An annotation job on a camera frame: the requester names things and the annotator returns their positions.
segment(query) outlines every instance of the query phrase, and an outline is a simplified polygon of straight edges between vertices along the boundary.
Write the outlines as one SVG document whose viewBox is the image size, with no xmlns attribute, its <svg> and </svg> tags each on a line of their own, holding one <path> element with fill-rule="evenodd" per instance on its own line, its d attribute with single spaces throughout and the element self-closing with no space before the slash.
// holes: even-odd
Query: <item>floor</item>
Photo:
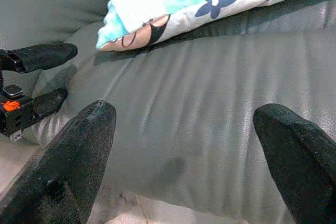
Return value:
<svg viewBox="0 0 336 224">
<path fill-rule="evenodd" d="M 0 137 L 0 192 L 38 149 L 38 145 L 29 141 L 12 143 Z M 111 194 L 98 193 L 88 224 L 247 224 L 113 188 L 101 191 Z"/>
</svg>

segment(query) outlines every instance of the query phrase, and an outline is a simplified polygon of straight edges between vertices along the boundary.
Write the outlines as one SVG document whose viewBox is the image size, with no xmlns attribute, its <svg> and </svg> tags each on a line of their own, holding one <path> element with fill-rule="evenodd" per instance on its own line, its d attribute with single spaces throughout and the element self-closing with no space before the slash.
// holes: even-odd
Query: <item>sofa cushion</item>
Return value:
<svg viewBox="0 0 336 224">
<path fill-rule="evenodd" d="M 252 114 L 280 103 L 335 139 L 336 30 L 205 37 L 116 53 L 94 50 L 91 35 L 101 26 L 67 41 L 79 48 L 73 61 L 42 72 L 35 95 L 66 87 L 69 96 L 34 126 L 37 141 L 45 145 L 104 99 L 118 115 L 105 185 L 251 224 L 293 223 Z"/>
</svg>

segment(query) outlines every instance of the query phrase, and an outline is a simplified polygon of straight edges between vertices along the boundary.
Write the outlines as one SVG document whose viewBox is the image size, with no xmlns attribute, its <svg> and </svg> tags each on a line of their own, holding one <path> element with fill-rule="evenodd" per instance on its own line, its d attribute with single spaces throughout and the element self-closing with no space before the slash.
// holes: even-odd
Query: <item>gray leather sofa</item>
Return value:
<svg viewBox="0 0 336 224">
<path fill-rule="evenodd" d="M 336 0 L 288 0 L 158 45 L 97 52 L 107 1 L 0 0 L 1 48 L 66 41 L 79 49 L 55 69 L 5 73 L 33 96 L 69 92 L 26 137 L 45 146 L 104 99 L 118 115 L 105 185 L 250 224 L 293 223 L 252 115 L 280 103 L 336 139 Z"/>
</svg>

